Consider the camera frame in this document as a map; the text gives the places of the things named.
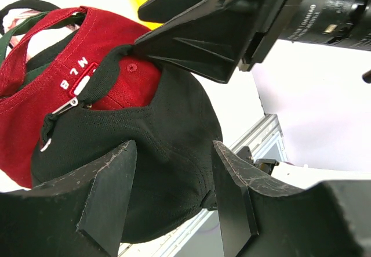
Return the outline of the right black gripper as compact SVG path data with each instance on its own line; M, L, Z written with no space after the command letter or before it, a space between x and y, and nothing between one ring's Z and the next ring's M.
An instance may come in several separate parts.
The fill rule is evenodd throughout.
M370 0L239 0L239 6L251 19L243 71L262 63L279 39L370 49Z

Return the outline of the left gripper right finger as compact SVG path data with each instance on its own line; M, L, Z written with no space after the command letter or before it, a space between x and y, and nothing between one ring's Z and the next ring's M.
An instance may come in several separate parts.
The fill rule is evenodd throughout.
M303 190L213 143L225 256L369 256L370 181L330 180Z

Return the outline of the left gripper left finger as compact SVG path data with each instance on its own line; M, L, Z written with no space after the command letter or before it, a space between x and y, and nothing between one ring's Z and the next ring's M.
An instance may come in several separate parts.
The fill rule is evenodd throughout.
M2 256L117 256L136 169L125 142L31 190L1 194Z

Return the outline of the black cap gold logo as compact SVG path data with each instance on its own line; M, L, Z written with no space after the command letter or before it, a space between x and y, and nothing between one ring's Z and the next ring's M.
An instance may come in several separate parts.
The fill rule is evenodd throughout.
M132 47L108 53L78 96L78 104L61 114L48 114L41 144L31 159L37 186L88 164L125 141L137 146L136 172L122 242L137 244L161 237L201 210L216 210L212 145L222 140L213 106L189 72L164 67L147 106L93 110L118 82L119 61Z

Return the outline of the red baseball cap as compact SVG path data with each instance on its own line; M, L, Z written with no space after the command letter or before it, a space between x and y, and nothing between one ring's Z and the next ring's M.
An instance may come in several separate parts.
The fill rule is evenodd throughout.
M73 39L51 65L11 96L1 95L1 169L19 186L33 188L31 159L41 144L41 129L48 114L61 114L78 104L78 96L110 51L130 45L131 53L119 61L118 82L93 110L119 110L147 106L159 84L160 70L133 55L136 39L149 29L124 16L81 6L86 16Z

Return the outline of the dark green baseball cap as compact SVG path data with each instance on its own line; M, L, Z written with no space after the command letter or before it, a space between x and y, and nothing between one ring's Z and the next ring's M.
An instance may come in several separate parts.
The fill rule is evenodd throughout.
M44 11L28 16L1 37L1 95L11 96L48 68L77 33L86 13L78 8ZM28 61L28 44L43 30L69 27L70 33Z

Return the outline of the pink baseball cap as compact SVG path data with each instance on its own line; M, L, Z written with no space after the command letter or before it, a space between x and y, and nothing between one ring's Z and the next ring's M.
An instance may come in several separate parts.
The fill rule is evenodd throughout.
M3 28L4 33L8 32L12 28L18 26L23 21L31 16L35 16L39 14L39 11L32 10L32 9L13 9L10 10L9 13L3 18ZM6 55L8 55L11 49L17 45L21 39L24 37L24 34L15 35L11 38L10 43L6 50Z

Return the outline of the black baseball cap white logo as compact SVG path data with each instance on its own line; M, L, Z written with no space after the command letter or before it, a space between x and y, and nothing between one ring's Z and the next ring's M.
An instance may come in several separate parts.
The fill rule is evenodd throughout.
M19 0L8 4L1 9L1 23L3 22L3 18L9 13L10 10L13 9L32 9L39 12L45 12L59 9L59 7L50 2L42 0Z

